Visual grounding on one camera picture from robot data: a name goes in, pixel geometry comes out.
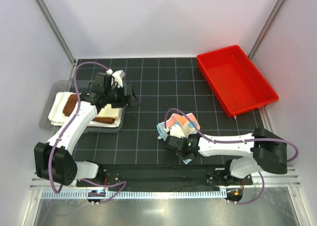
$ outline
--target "grid line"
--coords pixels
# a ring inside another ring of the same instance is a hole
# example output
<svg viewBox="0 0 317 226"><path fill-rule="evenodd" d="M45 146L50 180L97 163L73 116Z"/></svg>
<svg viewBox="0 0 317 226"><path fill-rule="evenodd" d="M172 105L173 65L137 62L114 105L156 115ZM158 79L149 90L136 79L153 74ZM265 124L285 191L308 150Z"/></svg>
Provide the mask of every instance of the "grid line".
<svg viewBox="0 0 317 226"><path fill-rule="evenodd" d="M238 121L237 121L237 116L234 116L234 119L236 120L238 134L240 135L240 130L239 130L239 125L238 125Z"/></svg>
<svg viewBox="0 0 317 226"><path fill-rule="evenodd" d="M194 96L194 95L142 95L142 96Z"/></svg>
<svg viewBox="0 0 317 226"><path fill-rule="evenodd" d="M94 151L93 149L78 149L77 151ZM135 149L117 149L117 150L115 150L115 149L97 149L96 151L118 151L118 152L136 152L136 150ZM139 149L138 150L138 152L141 152L141 151L144 151L144 152L146 152L146 151L165 151L164 149L159 149L159 150L157 150L157 149Z"/></svg>
<svg viewBox="0 0 317 226"><path fill-rule="evenodd" d="M213 107L214 107L214 110L216 110L216 104L214 102L214 95L212 96L212 99L213 99ZM216 122L217 122L217 129L218 129L218 135L220 136L220 130L219 130L219 124L218 124L218 117L217 117L217 113L214 113L216 115ZM223 159L223 155L221 155L221 158L222 158L222 164L224 164L224 159Z"/></svg>
<svg viewBox="0 0 317 226"><path fill-rule="evenodd" d="M94 79L95 67L96 67L96 64L94 64L93 73L91 74L91 80Z"/></svg>
<svg viewBox="0 0 317 226"><path fill-rule="evenodd" d="M254 111L252 111L252 113L253 113L254 121L256 122L256 126L258 127L258 122L257 122L256 115L254 114Z"/></svg>
<svg viewBox="0 0 317 226"><path fill-rule="evenodd" d="M159 114L159 66L158 66L158 114ZM157 165L159 164L159 140L157 138Z"/></svg>
<svg viewBox="0 0 317 226"><path fill-rule="evenodd" d="M129 111L129 113L138 113L138 111ZM140 111L140 113L156 113L156 111ZM197 113L224 113L224 111L197 111Z"/></svg>
<svg viewBox="0 0 317 226"><path fill-rule="evenodd" d="M128 66L127 68L130 69L130 68L141 68L141 67ZM157 66L147 66L147 67L144 67L144 68L175 68L175 67L174 66L159 66L159 67L157 67ZM182 66L182 68L192 68L192 67L191 66Z"/></svg>
<svg viewBox="0 0 317 226"><path fill-rule="evenodd" d="M76 143L75 148L74 148L74 155L73 155L73 159L75 159L75 155L76 155L76 151L77 151L77 145L78 145L78 143Z"/></svg>
<svg viewBox="0 0 317 226"><path fill-rule="evenodd" d="M128 66L128 59L127 59L127 61L125 63L124 78L125 78L125 74L127 73L127 66Z"/></svg>
<svg viewBox="0 0 317 226"><path fill-rule="evenodd" d="M95 159L96 159L96 152L97 152L97 146L98 146L98 139L99 139L99 133L97 134L96 147L95 147L95 154L94 154L94 161L95 161Z"/></svg>
<svg viewBox="0 0 317 226"><path fill-rule="evenodd" d="M177 95L177 62L175 58L175 83L176 83L176 108L178 109L178 95Z"/></svg>
<svg viewBox="0 0 317 226"><path fill-rule="evenodd" d="M219 129L219 128L212 128L212 129L201 129L201 131L236 131L237 129ZM243 131L254 131L254 129L242 129ZM157 131L156 129L122 129L120 131Z"/></svg>
<svg viewBox="0 0 317 226"><path fill-rule="evenodd" d="M156 82L156 80L145 80L146 82ZM174 80L160 80L161 82L174 82ZM189 81L193 81L193 80L176 80L178 82L189 82ZM205 80L195 80L197 82L206 82ZM129 82L139 82L139 80L129 80Z"/></svg>
<svg viewBox="0 0 317 226"><path fill-rule="evenodd" d="M115 164L115 160L117 158L117 151L118 151L118 139L119 139L119 133L117 133L117 140L115 144L115 152L114 152L114 159L113 159L113 164Z"/></svg>
<svg viewBox="0 0 317 226"><path fill-rule="evenodd" d="M193 68L193 60L191 59L191 63L192 63L192 74L193 74L193 85L194 85L194 95L195 95L195 108L196 108L196 113L198 113L197 111L197 100L196 100L196 90L195 90L195 81L194 81L194 68Z"/></svg>
<svg viewBox="0 0 317 226"><path fill-rule="evenodd" d="M143 62L144 62L144 58L142 59L142 67L141 67L141 84L140 84L140 97L139 97L139 103L141 103L141 95L142 95ZM136 153L135 153L135 164L137 164L137 159L138 159L139 126L140 126L140 108L141 108L141 105L139 105L139 115L138 115L138 132L137 132L137 146L136 146Z"/></svg>

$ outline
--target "table surface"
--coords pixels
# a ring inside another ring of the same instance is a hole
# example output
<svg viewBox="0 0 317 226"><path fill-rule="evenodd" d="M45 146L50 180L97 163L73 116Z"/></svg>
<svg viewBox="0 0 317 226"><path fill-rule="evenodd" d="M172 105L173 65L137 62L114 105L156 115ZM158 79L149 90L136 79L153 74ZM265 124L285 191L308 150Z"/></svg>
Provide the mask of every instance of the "table surface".
<svg viewBox="0 0 317 226"><path fill-rule="evenodd" d="M113 71L124 70L139 107L127 108L118 133L86 133L73 152L75 161L101 164L165 165L183 164L172 152L163 149L156 125L164 121L169 108L193 113L204 134L241 135L263 127L259 111L228 118L197 68L196 58L120 58L80 59L97 61ZM78 80L93 80L103 68L88 64L79 69ZM190 164L224 164L234 156L196 158Z"/></svg>

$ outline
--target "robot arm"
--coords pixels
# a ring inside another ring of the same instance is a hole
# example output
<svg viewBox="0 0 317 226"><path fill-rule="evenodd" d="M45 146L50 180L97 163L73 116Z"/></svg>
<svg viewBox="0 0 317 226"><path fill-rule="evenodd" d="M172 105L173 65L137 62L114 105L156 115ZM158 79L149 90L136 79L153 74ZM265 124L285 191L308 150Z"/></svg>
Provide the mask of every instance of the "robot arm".
<svg viewBox="0 0 317 226"><path fill-rule="evenodd" d="M83 178L92 179L98 177L98 174L102 175L100 171L103 170L100 169L98 164L74 162L71 155L85 128L107 104L111 104L112 108L139 105L132 86L122 82L123 76L123 71L113 73L111 70L108 70L107 73L97 73L91 90L83 92L80 96L79 112L76 113L77 103L68 121L59 131L47 143L38 143L36 145L34 156L38 177L49 179L49 155L61 132L63 132L63 137L57 141L52 163L54 182L70 185L73 180Z"/></svg>
<svg viewBox="0 0 317 226"><path fill-rule="evenodd" d="M208 136L214 142L208 141L199 134L190 134L188 138L179 136L178 125L170 130L165 142L165 149L174 151L181 160L189 162L195 157L209 157L213 155L240 156L226 162L226 181L243 179L247 175L267 171L274 174L287 173L287 146L277 142L245 142L246 139L274 138L281 139L263 128L256 128L254 133L239 136ZM232 141L239 143L221 143Z"/></svg>

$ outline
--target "purple cable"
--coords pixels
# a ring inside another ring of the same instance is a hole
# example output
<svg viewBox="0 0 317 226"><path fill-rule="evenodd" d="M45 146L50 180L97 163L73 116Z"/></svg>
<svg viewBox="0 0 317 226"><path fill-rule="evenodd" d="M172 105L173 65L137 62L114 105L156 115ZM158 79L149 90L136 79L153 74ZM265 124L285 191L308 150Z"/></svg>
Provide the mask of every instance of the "purple cable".
<svg viewBox="0 0 317 226"><path fill-rule="evenodd" d="M92 185L94 185L94 186L100 186L100 187L105 187L105 186L106 186L106 187L116 187L116 186L123 185L114 195L112 195L112 196L109 197L108 199L105 199L105 200L100 201L99 204L103 204L103 203L106 203L106 202L112 200L115 196L117 196L117 195L123 190L123 188L125 187L125 185L126 185L126 183L127 183L126 181L122 181L122 182L120 182L120 183L118 183L118 184L114 184L114 185L98 185L98 184L96 184L96 183L94 183L94 182L92 182L92 181L89 181L89 180L87 180L87 179L82 179L82 181L85 181L85 182L87 182L87 183L89 183L89 184L92 184ZM105 194L98 194L98 193L96 193L96 194L91 193L91 194L93 194L93 195L104 195L104 196L105 196ZM90 205L91 205L91 204L82 205L82 206L78 207L76 210L74 210L73 212L68 213L68 214L64 214L64 215L62 215L62 214L53 214L53 215L54 215L54 216L58 216L58 217L67 217L67 216L70 216L70 215L72 215L72 214L75 214L76 212L78 212L78 211L80 211L81 209L83 209L83 208L85 208L85 207L87 207L87 206L90 206ZM45 221L45 219L46 219L48 213L51 211L51 207L52 207L52 205L49 205L49 208L47 209L46 213L44 214L44 216L43 216L43 218L42 218L42 220L41 220L41 222L40 222L40 224L39 224L40 226L43 225L43 223L44 223L44 221Z"/></svg>
<svg viewBox="0 0 317 226"><path fill-rule="evenodd" d="M82 181L85 181L91 185L94 185L94 186L98 186L98 187L109 187L109 188L113 188L113 187L117 187L117 186L120 186L123 184L123 186L112 196L110 196L109 198L105 199L105 200L102 200L99 202L99 204L104 204L106 202L109 202L110 200L112 200L114 197L116 197L122 190L123 188L126 186L127 182L124 180L118 184L114 184L114 185L99 185L99 184L96 184L96 183L93 183L92 181L90 180L87 180L87 179L82 179Z"/></svg>
<svg viewBox="0 0 317 226"><path fill-rule="evenodd" d="M234 202L232 200L229 200L230 203L237 204L237 205L249 205L249 204L256 202L258 199L260 199L260 197L263 195L263 192L264 192L264 178L263 178L261 172L258 171L258 173L259 173L261 180L262 180L262 189L261 189L261 192L259 193L259 195L255 199L250 200L248 202Z"/></svg>
<svg viewBox="0 0 317 226"><path fill-rule="evenodd" d="M180 111L179 109L176 109L176 108L170 108L166 114L165 114L165 118L164 118L164 127L166 129L166 121L167 121L167 116L168 114L171 112L171 111L177 111L177 112L180 112L191 124L192 126L196 129L196 131L199 133L199 135L201 135L203 138L207 139L208 141L211 141L213 143L225 143L225 144L230 144L230 143L244 143L244 142L279 142L279 143L285 143L285 144L288 144L290 146L292 146L295 150L295 155L288 159L287 162L291 162L293 160L295 160L297 157L298 157L298 154L299 154L299 149L298 147L294 144L294 143L291 143L287 140L284 140L284 139L275 139L275 138L255 138L255 139L245 139L245 140L233 140L233 141L219 141L219 140L212 140L211 138L208 138L206 137L197 127L196 125L194 124L194 122L188 118L188 116L183 112L183 111ZM263 195L263 192L264 192L264 178L261 174L261 172L259 172L259 175L262 179L262 189L261 189L261 192L259 193L259 195L254 199L254 200L251 200L249 202L237 202L236 204L238 205L248 205L248 204L251 204L251 203L254 203L256 202L262 195Z"/></svg>
<svg viewBox="0 0 317 226"><path fill-rule="evenodd" d="M79 64L78 66L76 66L75 68L75 71L74 71L74 86L75 86L75 91L76 91L76 95L77 95L77 101L78 101L78 105L77 105L77 110L76 110L76 114L71 118L71 120L68 122L68 124L65 126L65 128L60 132L60 135L58 136L58 139L56 139L56 142L54 143L53 145L53 148L51 150L51 153L50 153L50 157L49 157L49 179L50 179L50 183L51 183L51 187L52 187L52 190L58 194L60 193L63 185L60 185L59 189L57 190L55 188L55 185L54 185L54 181L53 181L53 173L52 173L52 161L53 161L53 155L54 155L54 152L55 152L55 149L57 147L57 144L58 142L61 140L63 134L65 133L65 131L67 130L67 128L71 125L71 123L74 121L74 119L76 118L79 110L80 110L80 95L79 95L79 91L78 91L78 86L77 86L77 71L80 67L82 67L83 65L86 65L86 64L94 64L94 65L98 65L98 66L101 66L103 67L106 71L109 70L109 68L107 68L106 66L98 63L98 62L95 62L95 61L86 61L86 62L83 62L81 64Z"/></svg>

